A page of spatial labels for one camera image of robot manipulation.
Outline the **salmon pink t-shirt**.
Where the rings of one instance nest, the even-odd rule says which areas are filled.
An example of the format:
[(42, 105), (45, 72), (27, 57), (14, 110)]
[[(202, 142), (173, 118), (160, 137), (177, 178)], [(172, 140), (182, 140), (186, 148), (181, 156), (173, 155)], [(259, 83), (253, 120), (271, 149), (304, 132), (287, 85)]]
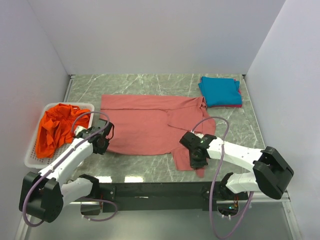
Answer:
[(100, 111), (114, 125), (109, 152), (155, 156), (171, 154), (179, 171), (190, 171), (189, 151), (180, 144), (191, 130), (214, 135), (203, 97), (168, 95), (111, 95), (101, 97)]

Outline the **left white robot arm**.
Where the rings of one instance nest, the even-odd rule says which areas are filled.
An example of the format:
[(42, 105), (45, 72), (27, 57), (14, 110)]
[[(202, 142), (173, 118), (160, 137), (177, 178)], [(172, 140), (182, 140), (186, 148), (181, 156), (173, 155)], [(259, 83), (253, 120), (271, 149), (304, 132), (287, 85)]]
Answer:
[(22, 181), (19, 210), (23, 220), (30, 227), (29, 216), (51, 223), (63, 208), (75, 200), (86, 198), (88, 201), (104, 202), (100, 183), (96, 177), (83, 174), (68, 183), (72, 172), (92, 154), (103, 155), (114, 135), (114, 125), (104, 119), (99, 126), (77, 127), (75, 137), (69, 147), (50, 165), (38, 173), (29, 172)]

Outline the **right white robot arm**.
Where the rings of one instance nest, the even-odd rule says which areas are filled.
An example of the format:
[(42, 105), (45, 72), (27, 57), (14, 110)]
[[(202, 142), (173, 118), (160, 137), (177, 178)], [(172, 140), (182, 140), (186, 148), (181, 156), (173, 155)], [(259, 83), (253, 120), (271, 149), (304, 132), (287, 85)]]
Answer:
[(179, 142), (188, 149), (190, 166), (194, 169), (206, 166), (207, 159), (222, 159), (247, 170), (228, 173), (220, 181), (219, 193), (226, 200), (242, 192), (262, 192), (279, 200), (294, 176), (294, 170), (274, 147), (249, 148), (210, 134), (199, 137), (189, 131)]

